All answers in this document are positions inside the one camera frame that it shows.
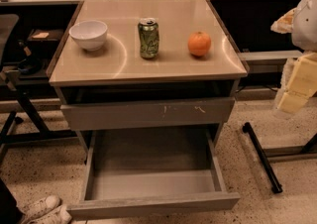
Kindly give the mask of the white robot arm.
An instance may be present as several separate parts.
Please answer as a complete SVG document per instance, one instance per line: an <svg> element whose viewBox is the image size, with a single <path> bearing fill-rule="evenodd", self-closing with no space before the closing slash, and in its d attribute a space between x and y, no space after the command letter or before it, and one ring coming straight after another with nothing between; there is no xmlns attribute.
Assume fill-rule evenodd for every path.
<svg viewBox="0 0 317 224"><path fill-rule="evenodd" d="M274 100L276 111L294 114L317 92L317 0L301 0L296 8L274 21L270 29L290 33L292 43L304 50L299 58L286 61Z"/></svg>

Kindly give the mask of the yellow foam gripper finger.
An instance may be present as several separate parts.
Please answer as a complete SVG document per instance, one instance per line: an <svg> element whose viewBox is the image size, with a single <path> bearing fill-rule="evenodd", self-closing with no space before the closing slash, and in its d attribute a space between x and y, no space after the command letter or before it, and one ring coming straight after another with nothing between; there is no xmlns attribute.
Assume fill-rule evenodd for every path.
<svg viewBox="0 0 317 224"><path fill-rule="evenodd" d="M280 88L276 94L276 109L294 114L317 92L317 54L305 52L299 58L289 58L283 68Z"/></svg>

